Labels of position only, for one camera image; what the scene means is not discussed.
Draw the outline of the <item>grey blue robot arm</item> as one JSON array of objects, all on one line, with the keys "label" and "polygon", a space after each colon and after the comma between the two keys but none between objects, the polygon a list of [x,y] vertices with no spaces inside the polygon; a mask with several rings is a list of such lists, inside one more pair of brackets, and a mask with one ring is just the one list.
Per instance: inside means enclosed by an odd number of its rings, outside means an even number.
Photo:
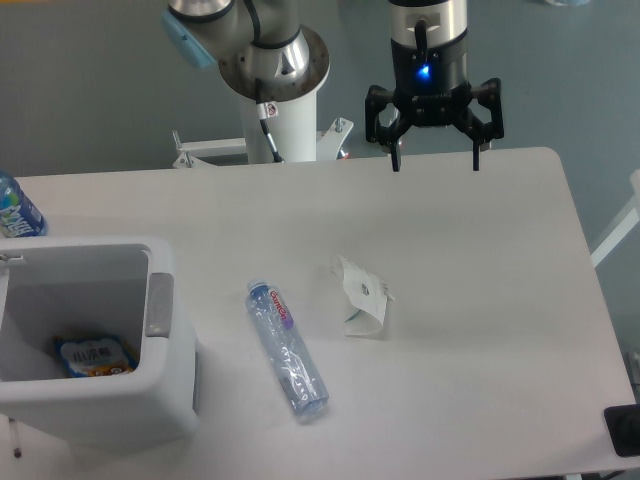
[{"label": "grey blue robot arm", "polygon": [[[467,5],[393,1],[390,45],[395,85],[373,85],[364,100],[365,138],[401,165],[411,128],[453,126],[479,155],[504,135],[501,82],[467,78]],[[163,28],[193,66],[218,67],[238,95],[251,163],[334,160],[345,129],[317,130],[317,93],[330,59],[300,20],[296,1],[171,1]]]}]

